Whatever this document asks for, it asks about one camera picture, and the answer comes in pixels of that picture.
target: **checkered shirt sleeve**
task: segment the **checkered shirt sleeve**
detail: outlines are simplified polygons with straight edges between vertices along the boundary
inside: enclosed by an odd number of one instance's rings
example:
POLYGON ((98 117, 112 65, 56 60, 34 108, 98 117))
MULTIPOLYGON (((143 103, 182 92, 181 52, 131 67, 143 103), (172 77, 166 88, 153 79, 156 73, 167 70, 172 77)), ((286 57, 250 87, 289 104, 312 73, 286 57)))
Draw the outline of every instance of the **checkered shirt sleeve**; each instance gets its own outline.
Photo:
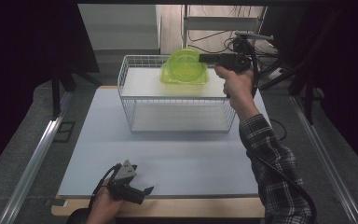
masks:
MULTIPOLYGON (((253 152, 302 186, 296 158, 272 131, 263 117, 257 115, 240 123, 240 133, 253 152)), ((249 151, 252 169, 258 184, 258 193, 266 208, 266 223, 310 223, 308 203, 272 170, 249 151)))

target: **white wire basket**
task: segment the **white wire basket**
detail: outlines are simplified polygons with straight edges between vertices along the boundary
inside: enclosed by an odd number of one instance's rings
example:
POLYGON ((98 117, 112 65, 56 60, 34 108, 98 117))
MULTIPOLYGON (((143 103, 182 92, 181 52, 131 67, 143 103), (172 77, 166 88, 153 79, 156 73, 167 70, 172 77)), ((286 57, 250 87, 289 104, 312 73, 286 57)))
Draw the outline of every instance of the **white wire basket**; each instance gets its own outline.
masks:
POLYGON ((118 93, 132 132, 227 133, 235 111, 223 94, 224 80, 213 75, 204 85, 159 81, 165 55, 127 55, 118 76, 118 93))

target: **translucent green container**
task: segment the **translucent green container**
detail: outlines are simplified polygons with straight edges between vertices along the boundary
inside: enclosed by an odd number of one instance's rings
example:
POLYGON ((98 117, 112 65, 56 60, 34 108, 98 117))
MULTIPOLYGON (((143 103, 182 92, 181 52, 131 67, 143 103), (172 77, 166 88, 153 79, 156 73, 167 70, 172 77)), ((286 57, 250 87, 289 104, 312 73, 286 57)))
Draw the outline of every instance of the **translucent green container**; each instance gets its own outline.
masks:
POLYGON ((165 84, 205 84, 208 70, 199 63, 200 53, 194 49, 179 49, 161 66, 160 81, 165 84))

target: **basket wire grid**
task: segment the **basket wire grid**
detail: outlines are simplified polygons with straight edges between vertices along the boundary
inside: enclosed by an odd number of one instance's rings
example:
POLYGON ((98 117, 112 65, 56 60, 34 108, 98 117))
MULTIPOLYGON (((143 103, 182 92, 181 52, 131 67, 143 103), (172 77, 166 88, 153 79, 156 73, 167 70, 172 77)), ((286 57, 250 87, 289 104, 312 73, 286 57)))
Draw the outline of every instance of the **basket wire grid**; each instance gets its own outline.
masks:
POLYGON ((160 68, 169 55, 127 55, 118 76, 118 93, 132 132, 229 132, 235 111, 225 97, 125 96, 128 70, 160 68))

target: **hand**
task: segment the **hand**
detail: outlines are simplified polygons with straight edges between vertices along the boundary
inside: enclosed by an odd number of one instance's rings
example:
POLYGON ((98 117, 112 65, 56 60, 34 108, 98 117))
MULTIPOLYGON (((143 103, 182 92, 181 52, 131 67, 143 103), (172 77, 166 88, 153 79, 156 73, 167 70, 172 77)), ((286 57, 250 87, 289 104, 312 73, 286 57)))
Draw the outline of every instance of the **hand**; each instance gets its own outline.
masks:
MULTIPOLYGON (((103 186, 106 186, 109 178, 105 179, 103 186)), ((115 200, 112 198, 106 187, 101 187, 97 193, 96 200, 92 206, 87 224, 106 224, 115 218, 118 210, 123 205, 123 200, 115 200)))
POLYGON ((240 121, 260 114, 255 107, 252 96, 253 72, 251 70, 236 74, 225 67, 217 65, 214 68, 216 74, 226 82, 223 88, 224 94, 230 95, 231 107, 237 112, 240 121))

